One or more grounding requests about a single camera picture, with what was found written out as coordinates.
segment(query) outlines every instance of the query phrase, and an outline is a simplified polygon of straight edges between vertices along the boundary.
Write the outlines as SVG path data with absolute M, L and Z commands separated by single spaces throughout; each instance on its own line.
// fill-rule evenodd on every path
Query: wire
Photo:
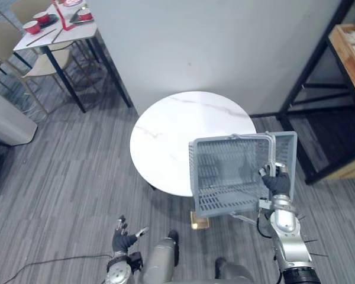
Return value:
M 97 257 L 110 257 L 113 258 L 113 256 L 109 255 L 109 254 L 94 254 L 91 256 L 71 256 L 71 257 L 64 257 L 62 259 L 50 259 L 50 260 L 45 260 L 44 262 L 32 262 L 32 263 L 28 263 L 25 264 L 19 271 L 16 272 L 16 274 L 10 278 L 9 280 L 5 281 L 3 284 L 7 284 L 10 283 L 10 281 L 14 280 L 25 268 L 32 266 L 32 265 L 39 265 L 39 264 L 45 264 L 45 263 L 50 263 L 50 262 L 61 262 L 63 260 L 70 260 L 70 259 L 94 259 Z
M 312 241 L 318 241 L 318 240 L 315 238 L 315 239 L 313 239 L 313 240 L 304 241 L 304 243 L 311 243 Z
M 260 219 L 260 217 L 258 216 L 258 218 L 256 219 L 256 228 L 257 228 L 259 234 L 260 234 L 262 237 L 264 237 L 264 238 L 271 238 L 269 235 L 264 235 L 264 234 L 260 231 L 260 228 L 259 228 L 259 219 Z
M 324 256 L 324 257 L 329 257 L 328 255 L 326 254 L 319 254 L 319 253 L 309 253 L 311 254 L 312 256 Z
M 282 281 L 283 273 L 280 272 L 279 278 L 276 282 L 276 284 L 279 284 Z

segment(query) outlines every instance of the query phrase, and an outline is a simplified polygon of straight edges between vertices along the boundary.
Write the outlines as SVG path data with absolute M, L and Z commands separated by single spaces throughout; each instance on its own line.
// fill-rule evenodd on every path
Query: red cup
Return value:
M 22 28 L 30 34 L 37 34 L 41 30 L 38 21 L 27 22 Z
M 93 18 L 89 8 L 79 10 L 78 16 L 82 21 L 88 21 Z
M 38 21 L 40 24 L 47 24 L 50 21 L 50 15 L 48 12 L 39 12 L 33 16 L 33 19 Z

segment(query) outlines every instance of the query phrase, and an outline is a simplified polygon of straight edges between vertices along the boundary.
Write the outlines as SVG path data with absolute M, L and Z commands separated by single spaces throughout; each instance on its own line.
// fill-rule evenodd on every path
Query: plate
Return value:
M 94 18 L 92 18 L 92 19 L 90 19 L 90 20 L 81 20 L 81 19 L 79 18 L 79 15 L 78 15 L 78 12 L 79 12 L 80 10 L 81 10 L 81 8 L 80 8 L 79 10 L 77 10 L 77 11 L 75 12 L 75 14 L 72 15 L 71 20 L 70 20 L 70 23 L 71 23 L 71 24 L 80 25 L 80 24 L 84 24 L 85 22 L 92 22 L 92 21 L 95 20 Z
M 50 14 L 50 20 L 45 24 L 40 24 L 41 28 L 46 28 L 56 22 L 58 22 L 59 17 L 56 14 Z
M 83 0 L 65 0 L 65 2 L 63 3 L 63 6 L 72 7 L 75 5 L 79 5 L 82 2 L 83 2 Z

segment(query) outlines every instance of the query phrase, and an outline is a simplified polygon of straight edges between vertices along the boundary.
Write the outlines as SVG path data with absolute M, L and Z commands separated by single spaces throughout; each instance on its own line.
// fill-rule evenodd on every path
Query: gray plastic basket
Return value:
M 191 190 L 199 217 L 256 209 L 268 198 L 258 170 L 276 162 L 288 166 L 291 197 L 296 166 L 295 132 L 199 138 L 189 144 Z

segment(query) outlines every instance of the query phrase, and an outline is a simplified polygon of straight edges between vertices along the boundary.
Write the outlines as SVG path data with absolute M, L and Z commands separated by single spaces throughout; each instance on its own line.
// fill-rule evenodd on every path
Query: white round table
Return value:
M 138 119 L 130 154 L 140 175 L 155 188 L 192 196 L 188 144 L 196 138 L 256 133 L 235 102 L 209 92 L 184 92 L 153 104 Z

